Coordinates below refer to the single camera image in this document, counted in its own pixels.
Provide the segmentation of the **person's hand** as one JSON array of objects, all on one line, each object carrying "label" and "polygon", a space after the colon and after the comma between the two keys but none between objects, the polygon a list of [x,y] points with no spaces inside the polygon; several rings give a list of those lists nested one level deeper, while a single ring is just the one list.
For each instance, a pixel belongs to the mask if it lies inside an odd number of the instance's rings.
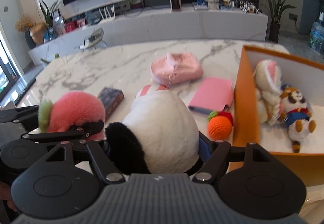
[{"label": "person's hand", "polygon": [[15,207],[11,197],[11,188],[3,182],[0,182],[0,200],[5,200],[8,207],[17,212],[17,208]]}]

